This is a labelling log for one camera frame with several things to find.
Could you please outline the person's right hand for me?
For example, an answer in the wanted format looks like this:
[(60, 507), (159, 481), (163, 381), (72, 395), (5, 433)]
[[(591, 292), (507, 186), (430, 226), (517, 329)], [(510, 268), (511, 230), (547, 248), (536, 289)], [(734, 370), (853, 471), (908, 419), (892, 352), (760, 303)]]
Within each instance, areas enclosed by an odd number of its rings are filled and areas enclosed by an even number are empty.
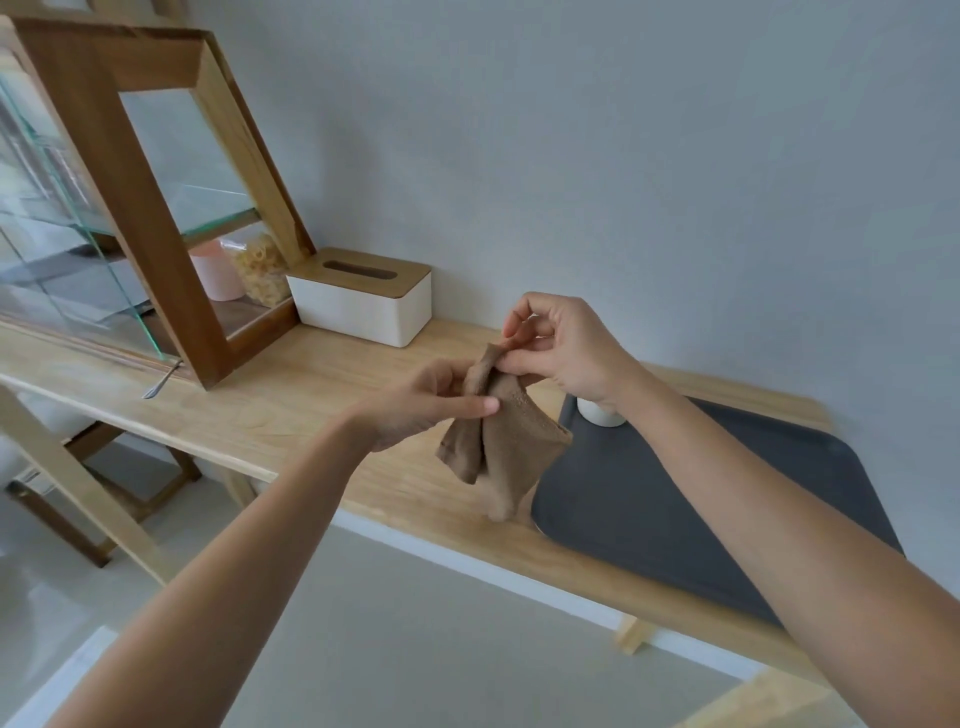
[(521, 348), (557, 352), (555, 376), (521, 379), (549, 380), (566, 394), (603, 407), (619, 409), (628, 384), (642, 377), (640, 363), (581, 297), (528, 292), (508, 313), (501, 334), (501, 355)]

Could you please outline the person's left hand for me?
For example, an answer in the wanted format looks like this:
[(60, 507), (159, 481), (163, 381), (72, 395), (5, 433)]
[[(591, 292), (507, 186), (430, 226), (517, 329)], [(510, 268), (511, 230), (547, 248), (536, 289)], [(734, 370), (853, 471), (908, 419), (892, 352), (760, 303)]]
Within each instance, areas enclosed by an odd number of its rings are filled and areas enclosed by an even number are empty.
[(466, 375), (471, 366), (466, 359), (433, 360), (351, 407), (344, 416), (345, 425), (367, 452), (376, 453), (445, 421), (482, 420), (431, 418), (433, 397), (487, 396), (467, 392)]

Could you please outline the brown cloth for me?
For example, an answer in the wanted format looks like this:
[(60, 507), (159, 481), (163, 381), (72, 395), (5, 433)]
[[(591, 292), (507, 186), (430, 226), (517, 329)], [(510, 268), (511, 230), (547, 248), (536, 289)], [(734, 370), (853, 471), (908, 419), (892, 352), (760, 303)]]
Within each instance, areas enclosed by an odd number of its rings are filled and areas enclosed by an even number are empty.
[(537, 406), (516, 375), (496, 368), (503, 353), (488, 344), (462, 383), (465, 395), (496, 399), (497, 412), (454, 419), (436, 450), (458, 480), (481, 488), (486, 516), (496, 523), (516, 516), (526, 495), (572, 443), (571, 432)]

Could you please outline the person's right forearm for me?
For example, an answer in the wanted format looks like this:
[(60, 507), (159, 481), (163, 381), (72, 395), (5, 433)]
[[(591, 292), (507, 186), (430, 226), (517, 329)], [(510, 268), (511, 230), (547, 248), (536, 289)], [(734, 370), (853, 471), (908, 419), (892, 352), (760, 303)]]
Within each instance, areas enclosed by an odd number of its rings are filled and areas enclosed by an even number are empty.
[(960, 600), (630, 362), (614, 407), (870, 728), (960, 728)]

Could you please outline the person's left forearm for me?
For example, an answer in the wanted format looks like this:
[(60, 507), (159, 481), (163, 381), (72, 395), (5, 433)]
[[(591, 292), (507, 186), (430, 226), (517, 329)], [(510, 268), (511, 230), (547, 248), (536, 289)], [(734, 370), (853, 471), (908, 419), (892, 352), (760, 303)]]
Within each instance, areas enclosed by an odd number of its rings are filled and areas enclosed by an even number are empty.
[(126, 626), (45, 728), (219, 728), (378, 441), (347, 411)]

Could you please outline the small white cup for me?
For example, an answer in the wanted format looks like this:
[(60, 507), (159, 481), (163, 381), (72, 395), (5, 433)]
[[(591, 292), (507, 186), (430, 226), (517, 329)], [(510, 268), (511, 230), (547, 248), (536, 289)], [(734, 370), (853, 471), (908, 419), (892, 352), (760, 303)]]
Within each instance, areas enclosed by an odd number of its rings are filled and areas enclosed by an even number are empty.
[(627, 422), (615, 408), (605, 407), (582, 397), (577, 398), (577, 409), (582, 418), (599, 428), (614, 429)]

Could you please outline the white tissue box wooden lid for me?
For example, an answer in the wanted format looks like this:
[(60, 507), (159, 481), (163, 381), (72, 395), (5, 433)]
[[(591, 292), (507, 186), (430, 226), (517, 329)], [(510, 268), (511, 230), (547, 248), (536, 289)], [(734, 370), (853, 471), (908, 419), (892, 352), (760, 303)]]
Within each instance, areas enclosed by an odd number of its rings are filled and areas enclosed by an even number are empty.
[(433, 316), (431, 266), (326, 247), (286, 273), (308, 326), (404, 348)]

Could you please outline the dark grey tray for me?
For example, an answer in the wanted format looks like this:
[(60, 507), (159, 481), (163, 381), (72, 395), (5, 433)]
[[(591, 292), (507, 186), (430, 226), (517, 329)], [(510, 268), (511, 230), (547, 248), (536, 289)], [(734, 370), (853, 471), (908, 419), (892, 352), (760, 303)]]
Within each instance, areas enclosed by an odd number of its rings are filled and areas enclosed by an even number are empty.
[[(833, 434), (734, 407), (694, 404), (751, 452), (900, 554), (904, 548), (858, 455)], [(535, 488), (534, 525), (557, 544), (781, 627), (722, 543), (630, 424), (587, 420), (568, 395), (570, 447)]]

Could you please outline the clear jar of pasta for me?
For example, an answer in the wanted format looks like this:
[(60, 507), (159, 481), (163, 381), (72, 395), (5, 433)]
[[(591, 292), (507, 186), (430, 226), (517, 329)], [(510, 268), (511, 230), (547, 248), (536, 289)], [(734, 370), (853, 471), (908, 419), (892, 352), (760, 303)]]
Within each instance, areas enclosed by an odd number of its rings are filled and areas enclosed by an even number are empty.
[(222, 251), (254, 303), (273, 309), (289, 298), (288, 266), (274, 237), (258, 232), (243, 239), (222, 238)]

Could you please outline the light wooden table leg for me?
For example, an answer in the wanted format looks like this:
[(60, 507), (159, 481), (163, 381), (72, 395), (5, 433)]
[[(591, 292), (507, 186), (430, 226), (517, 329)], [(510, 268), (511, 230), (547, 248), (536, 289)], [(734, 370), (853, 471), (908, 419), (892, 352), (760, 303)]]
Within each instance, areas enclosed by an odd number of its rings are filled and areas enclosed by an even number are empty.
[(614, 642), (619, 651), (632, 656), (650, 642), (658, 629), (649, 621), (624, 613), (616, 629)]
[(6, 386), (0, 384), (0, 432), (18, 447), (78, 510), (159, 584), (177, 568), (148, 533), (84, 465)]

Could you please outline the pink cup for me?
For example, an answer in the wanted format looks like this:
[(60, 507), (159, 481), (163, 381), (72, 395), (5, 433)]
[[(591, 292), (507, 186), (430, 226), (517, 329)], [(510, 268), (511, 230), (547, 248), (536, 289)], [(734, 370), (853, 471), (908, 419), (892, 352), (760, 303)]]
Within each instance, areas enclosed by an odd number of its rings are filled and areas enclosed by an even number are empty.
[(245, 297), (245, 286), (219, 239), (198, 244), (188, 250), (188, 256), (210, 301), (231, 302)]

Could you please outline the metal spoon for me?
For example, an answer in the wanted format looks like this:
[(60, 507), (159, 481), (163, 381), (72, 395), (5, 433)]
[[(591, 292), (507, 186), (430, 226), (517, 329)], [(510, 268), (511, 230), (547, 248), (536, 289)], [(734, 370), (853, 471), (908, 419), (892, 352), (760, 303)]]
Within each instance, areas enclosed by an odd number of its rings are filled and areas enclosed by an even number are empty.
[(184, 360), (177, 358), (173, 364), (162, 374), (159, 380), (156, 381), (144, 394), (142, 394), (142, 400), (152, 400), (158, 394), (162, 392), (162, 389), (165, 385), (174, 377), (174, 375), (183, 367)]

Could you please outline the dark wooden stool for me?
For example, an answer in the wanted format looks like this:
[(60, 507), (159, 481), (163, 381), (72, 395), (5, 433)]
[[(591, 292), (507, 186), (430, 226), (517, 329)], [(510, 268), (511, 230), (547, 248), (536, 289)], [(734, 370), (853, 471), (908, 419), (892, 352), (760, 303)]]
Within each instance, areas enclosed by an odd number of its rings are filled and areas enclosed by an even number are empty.
[[(124, 431), (119, 427), (96, 420), (67, 438), (64, 445), (81, 464), (86, 464), (90, 457), (114, 443), (123, 433)], [(116, 483), (94, 467), (85, 466), (85, 469), (129, 516), (141, 524), (161, 511), (187, 484), (202, 478), (199, 467), (190, 455), (173, 447), (169, 447), (168, 452), (173, 456), (177, 474), (156, 494), (146, 499)], [(91, 540), (43, 495), (32, 488), (30, 482), (40, 474), (41, 472), (21, 454), (12, 441), (5, 436), (0, 436), (0, 487), (3, 492), (95, 568), (102, 569), (107, 566), (117, 548), (116, 542), (110, 538), (100, 542)]]

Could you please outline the wooden glass display cabinet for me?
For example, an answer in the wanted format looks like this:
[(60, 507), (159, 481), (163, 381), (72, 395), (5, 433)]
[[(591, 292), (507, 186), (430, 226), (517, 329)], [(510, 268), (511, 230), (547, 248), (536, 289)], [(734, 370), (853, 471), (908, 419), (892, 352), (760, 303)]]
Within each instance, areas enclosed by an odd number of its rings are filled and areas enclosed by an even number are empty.
[(210, 30), (0, 0), (0, 331), (211, 389), (300, 322), (210, 300), (188, 251), (316, 249)]

